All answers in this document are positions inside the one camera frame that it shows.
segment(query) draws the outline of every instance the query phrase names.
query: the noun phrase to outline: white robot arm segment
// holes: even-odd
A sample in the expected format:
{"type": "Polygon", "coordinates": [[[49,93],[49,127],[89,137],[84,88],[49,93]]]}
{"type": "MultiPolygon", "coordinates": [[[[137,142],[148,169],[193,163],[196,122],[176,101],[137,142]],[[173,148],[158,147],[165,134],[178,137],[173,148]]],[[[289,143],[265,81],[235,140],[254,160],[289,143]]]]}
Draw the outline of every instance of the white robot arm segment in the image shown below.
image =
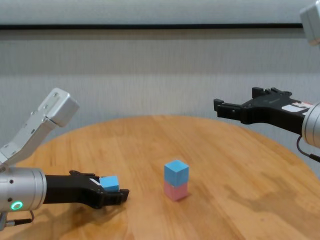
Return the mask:
{"type": "Polygon", "coordinates": [[[0,149],[0,163],[11,166],[30,157],[56,126],[68,124],[78,108],[68,92],[53,89],[13,140],[0,149]]]}
{"type": "Polygon", "coordinates": [[[320,44],[320,0],[300,11],[305,36],[310,45],[320,44]]]}

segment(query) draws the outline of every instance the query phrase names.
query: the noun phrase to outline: green indicator light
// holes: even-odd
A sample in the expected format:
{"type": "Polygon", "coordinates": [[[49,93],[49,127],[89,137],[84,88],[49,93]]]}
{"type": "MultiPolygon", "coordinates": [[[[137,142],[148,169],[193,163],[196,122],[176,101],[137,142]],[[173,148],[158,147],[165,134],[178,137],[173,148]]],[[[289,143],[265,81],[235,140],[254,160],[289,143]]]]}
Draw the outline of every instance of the green indicator light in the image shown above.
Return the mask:
{"type": "Polygon", "coordinates": [[[23,206],[24,206],[24,204],[22,203],[22,201],[15,201],[14,203],[11,204],[11,209],[18,210],[18,209],[22,208],[23,206]]]}

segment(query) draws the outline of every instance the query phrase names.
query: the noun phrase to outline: wooden table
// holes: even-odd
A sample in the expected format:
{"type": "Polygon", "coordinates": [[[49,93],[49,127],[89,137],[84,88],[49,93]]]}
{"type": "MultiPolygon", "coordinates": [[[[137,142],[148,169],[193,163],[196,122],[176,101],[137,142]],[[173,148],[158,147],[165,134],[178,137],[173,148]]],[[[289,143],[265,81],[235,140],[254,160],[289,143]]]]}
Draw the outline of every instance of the wooden table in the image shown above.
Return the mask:
{"type": "Polygon", "coordinates": [[[311,170],[280,144],[220,121],[112,120],[56,138],[20,166],[117,175],[129,198],[100,210],[43,205],[32,224],[6,228],[1,240],[320,239],[320,183],[311,170]],[[164,164],[175,159],[190,166],[190,195],[179,202],[163,191],[164,164]]]}

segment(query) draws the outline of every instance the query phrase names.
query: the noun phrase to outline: pink cube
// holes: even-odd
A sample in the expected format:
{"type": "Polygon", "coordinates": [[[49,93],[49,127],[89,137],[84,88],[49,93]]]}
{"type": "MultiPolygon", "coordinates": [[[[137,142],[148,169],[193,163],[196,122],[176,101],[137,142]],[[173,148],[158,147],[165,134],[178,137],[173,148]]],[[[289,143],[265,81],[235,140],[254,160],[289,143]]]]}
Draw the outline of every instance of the pink cube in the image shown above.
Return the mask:
{"type": "Polygon", "coordinates": [[[164,181],[164,193],[172,200],[177,201],[188,195],[188,183],[174,187],[167,181],[164,181]]]}

